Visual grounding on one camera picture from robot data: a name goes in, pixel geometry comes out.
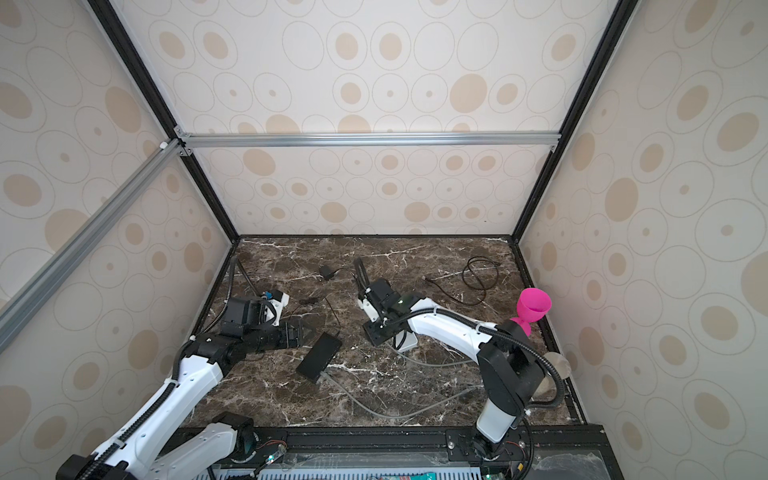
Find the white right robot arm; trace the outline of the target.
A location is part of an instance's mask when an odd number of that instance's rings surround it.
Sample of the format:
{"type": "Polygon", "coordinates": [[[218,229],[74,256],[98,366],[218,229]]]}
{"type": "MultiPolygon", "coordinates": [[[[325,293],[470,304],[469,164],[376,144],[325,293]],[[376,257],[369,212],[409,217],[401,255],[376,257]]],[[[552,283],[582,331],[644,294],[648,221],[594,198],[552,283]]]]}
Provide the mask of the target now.
{"type": "Polygon", "coordinates": [[[512,477],[525,478],[534,453],[528,411],[554,409],[566,393],[556,367],[529,341],[532,325],[552,307],[549,295],[537,288],[522,290],[515,316],[495,324],[444,308],[418,292],[402,295],[386,279],[371,281],[360,258],[353,266],[358,305],[369,318],[363,329],[370,343],[379,346],[401,333],[422,335],[477,364],[487,400],[475,422],[471,448],[480,459],[493,460],[507,445],[508,431],[522,426],[528,440],[520,447],[523,461],[512,477]]]}

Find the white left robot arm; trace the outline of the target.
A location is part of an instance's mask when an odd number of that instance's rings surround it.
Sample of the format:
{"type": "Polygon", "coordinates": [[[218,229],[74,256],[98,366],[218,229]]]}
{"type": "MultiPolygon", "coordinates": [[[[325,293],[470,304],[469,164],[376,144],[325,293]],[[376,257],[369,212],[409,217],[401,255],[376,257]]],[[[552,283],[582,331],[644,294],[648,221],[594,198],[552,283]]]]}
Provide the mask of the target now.
{"type": "Polygon", "coordinates": [[[289,301],[280,290],[227,296],[213,324],[179,349],[159,390],[92,453],[71,455],[57,478],[191,479],[228,457],[250,461],[259,448],[254,422],[232,413],[218,415],[174,449],[164,447],[197,404],[249,354],[300,346],[300,322],[282,317],[289,301]]]}

